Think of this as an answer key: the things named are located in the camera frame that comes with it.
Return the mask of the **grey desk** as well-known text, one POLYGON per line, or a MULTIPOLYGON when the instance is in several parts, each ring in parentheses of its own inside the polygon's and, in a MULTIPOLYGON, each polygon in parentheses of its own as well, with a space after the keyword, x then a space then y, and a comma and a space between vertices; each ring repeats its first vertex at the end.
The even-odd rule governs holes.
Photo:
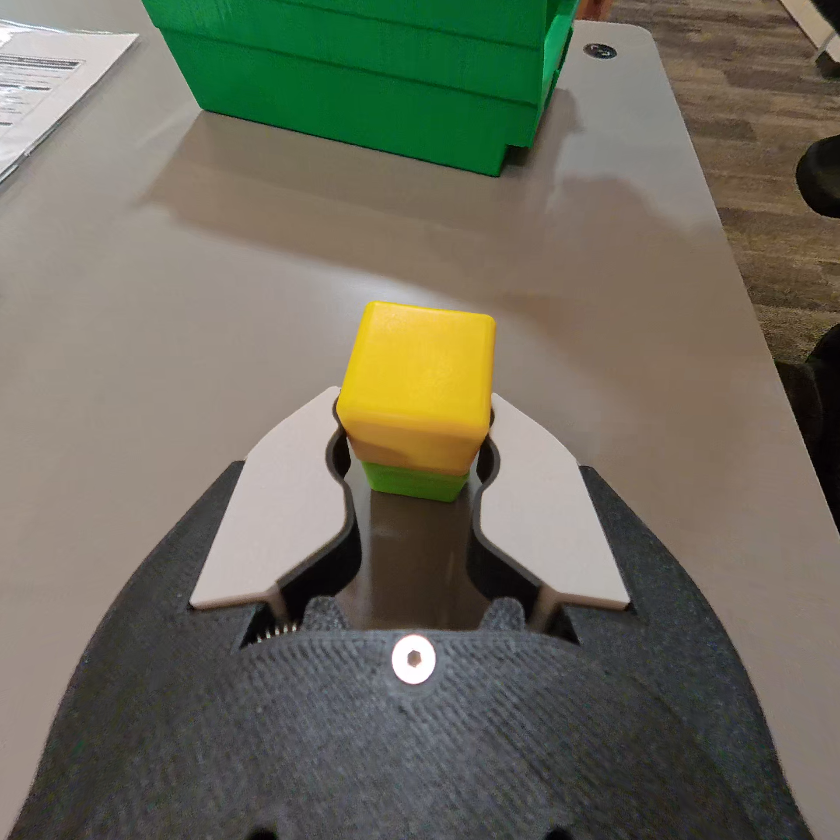
POLYGON ((140 34, 2 188, 2 838, 116 595, 371 300, 497 321, 496 390, 689 572, 838 838, 838 534, 650 34, 494 179, 202 112, 140 2, 2 18, 140 34))

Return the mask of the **green plastic bin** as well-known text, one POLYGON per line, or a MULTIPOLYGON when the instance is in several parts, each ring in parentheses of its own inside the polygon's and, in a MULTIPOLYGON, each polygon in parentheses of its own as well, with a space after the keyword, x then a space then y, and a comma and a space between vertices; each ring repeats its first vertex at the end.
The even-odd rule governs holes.
POLYGON ((579 3, 143 6, 205 111, 499 176, 534 142, 579 3))

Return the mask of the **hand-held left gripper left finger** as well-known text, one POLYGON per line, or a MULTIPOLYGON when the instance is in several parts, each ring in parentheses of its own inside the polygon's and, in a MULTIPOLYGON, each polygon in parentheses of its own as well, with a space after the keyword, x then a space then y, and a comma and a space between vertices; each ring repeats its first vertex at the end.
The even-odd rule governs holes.
POLYGON ((191 595, 208 611, 267 604, 299 622, 314 597, 336 595, 361 567, 361 535, 345 477, 348 438, 334 385, 248 453, 191 595))

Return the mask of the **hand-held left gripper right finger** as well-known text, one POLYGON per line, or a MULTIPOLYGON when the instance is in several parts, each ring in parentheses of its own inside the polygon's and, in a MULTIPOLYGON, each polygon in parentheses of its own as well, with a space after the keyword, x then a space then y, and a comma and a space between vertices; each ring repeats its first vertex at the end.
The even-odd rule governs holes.
POLYGON ((579 462, 493 393, 479 450, 467 572, 487 600, 517 601, 547 631, 567 605, 624 612, 632 602, 579 462))

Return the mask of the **person's dark clothing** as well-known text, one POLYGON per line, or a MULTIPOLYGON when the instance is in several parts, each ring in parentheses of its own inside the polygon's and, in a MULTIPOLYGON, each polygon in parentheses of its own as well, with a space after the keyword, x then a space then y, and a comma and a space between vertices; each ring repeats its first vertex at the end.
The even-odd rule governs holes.
POLYGON ((827 330, 804 362, 777 360, 776 370, 839 525, 839 326, 827 330))

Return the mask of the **yellow cube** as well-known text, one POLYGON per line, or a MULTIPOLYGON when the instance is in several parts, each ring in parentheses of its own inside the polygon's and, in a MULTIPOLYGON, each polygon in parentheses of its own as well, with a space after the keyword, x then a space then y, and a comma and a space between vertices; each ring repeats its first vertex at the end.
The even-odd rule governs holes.
POLYGON ((369 302, 336 404, 357 459, 466 474, 490 427, 496 336, 486 314, 369 302))

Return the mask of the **lime green cube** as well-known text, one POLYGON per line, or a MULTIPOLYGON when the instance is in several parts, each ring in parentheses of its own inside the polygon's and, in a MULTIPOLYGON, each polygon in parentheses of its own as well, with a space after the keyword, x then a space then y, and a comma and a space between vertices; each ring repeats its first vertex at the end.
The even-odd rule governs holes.
POLYGON ((373 491, 445 503, 455 501, 469 479, 469 472, 453 476, 369 461, 361 461, 361 465, 373 491))

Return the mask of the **laminated paper sheet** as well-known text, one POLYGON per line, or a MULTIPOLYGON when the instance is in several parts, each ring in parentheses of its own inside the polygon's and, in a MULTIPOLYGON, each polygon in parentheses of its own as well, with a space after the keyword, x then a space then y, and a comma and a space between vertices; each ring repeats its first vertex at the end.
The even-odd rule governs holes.
POLYGON ((135 33, 1 22, 1 182, 136 45, 135 33))

